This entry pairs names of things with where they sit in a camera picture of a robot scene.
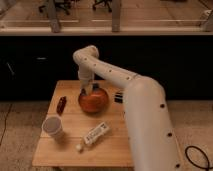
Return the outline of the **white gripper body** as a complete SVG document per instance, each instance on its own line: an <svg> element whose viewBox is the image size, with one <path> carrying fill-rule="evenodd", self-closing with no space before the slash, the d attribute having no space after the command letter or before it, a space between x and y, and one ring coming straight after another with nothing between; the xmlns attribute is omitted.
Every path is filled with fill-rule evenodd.
<svg viewBox="0 0 213 171"><path fill-rule="evenodd" d="M81 83L81 88L86 88L93 80L95 74L91 70L79 69L78 78Z"/></svg>

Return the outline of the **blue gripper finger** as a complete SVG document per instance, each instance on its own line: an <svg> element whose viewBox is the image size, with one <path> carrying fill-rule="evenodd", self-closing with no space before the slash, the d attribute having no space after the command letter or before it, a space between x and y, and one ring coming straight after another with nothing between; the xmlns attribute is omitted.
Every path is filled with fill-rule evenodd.
<svg viewBox="0 0 213 171"><path fill-rule="evenodd" d="M98 83L93 84L93 91L98 90L100 88Z"/></svg>
<svg viewBox="0 0 213 171"><path fill-rule="evenodd" d="M80 95L86 95L86 90L84 88L81 89Z"/></svg>

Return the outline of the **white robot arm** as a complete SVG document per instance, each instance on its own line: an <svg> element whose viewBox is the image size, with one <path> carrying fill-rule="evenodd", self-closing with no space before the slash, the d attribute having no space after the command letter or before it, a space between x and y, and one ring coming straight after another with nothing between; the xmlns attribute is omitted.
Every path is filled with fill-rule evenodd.
<svg viewBox="0 0 213 171"><path fill-rule="evenodd" d="M134 171L182 171L164 88L151 77L101 61L94 45L76 50L73 60L82 88L98 75L123 90Z"/></svg>

